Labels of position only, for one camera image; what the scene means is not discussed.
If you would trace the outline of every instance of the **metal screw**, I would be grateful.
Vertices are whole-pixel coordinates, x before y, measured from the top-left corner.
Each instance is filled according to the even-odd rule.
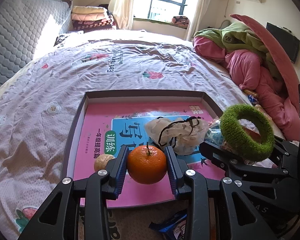
[[[70,178],[64,178],[63,180],[62,180],[62,183],[63,184],[69,184],[71,182],[71,179]]]
[[[226,184],[231,184],[232,183],[232,179],[230,179],[229,177],[224,177],[222,180]]]
[[[241,187],[242,186],[242,182],[240,180],[235,180],[234,183],[238,186]]]
[[[193,176],[193,175],[195,174],[195,171],[194,171],[194,170],[187,170],[187,171],[186,171],[186,174],[187,174],[188,176]]]
[[[100,171],[98,171],[98,175],[100,175],[100,176],[107,175],[107,173],[108,173],[108,171],[106,171],[106,170],[100,170]]]

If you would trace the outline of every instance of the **green hair tie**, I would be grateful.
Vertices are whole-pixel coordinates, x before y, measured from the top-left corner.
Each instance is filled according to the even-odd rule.
[[[242,128],[240,119],[247,119],[259,130],[261,143],[254,141]],[[269,158],[274,148],[272,127],[266,117],[249,105],[229,107],[221,117],[220,128],[227,143],[244,159],[261,162]]]

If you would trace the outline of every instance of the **tray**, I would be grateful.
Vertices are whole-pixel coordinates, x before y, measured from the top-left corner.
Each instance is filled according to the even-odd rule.
[[[143,125],[159,116],[175,120],[200,116],[211,121],[221,109],[204,92],[183,90],[111,90],[85,93],[71,126],[62,167],[62,178],[84,179],[94,173],[93,164],[100,154],[117,156],[121,145],[132,150],[151,139]],[[224,171],[199,153],[178,155],[189,168],[205,177],[220,180]],[[174,200],[168,175],[158,183],[142,185],[127,173],[122,193],[109,208],[144,206]]]

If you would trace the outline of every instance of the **orange stem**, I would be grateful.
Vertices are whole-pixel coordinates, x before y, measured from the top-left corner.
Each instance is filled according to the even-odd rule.
[[[147,149],[148,149],[148,154],[147,155],[151,155],[151,152],[150,152],[150,150],[149,150],[149,142],[147,142]]]

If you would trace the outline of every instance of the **blue wrapper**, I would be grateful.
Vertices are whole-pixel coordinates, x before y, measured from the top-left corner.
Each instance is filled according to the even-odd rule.
[[[183,240],[186,229],[187,210],[177,212],[161,224],[151,223],[149,228],[161,232],[166,240]]]
[[[248,95],[248,99],[253,106],[259,105],[259,101],[255,99],[252,95]]]

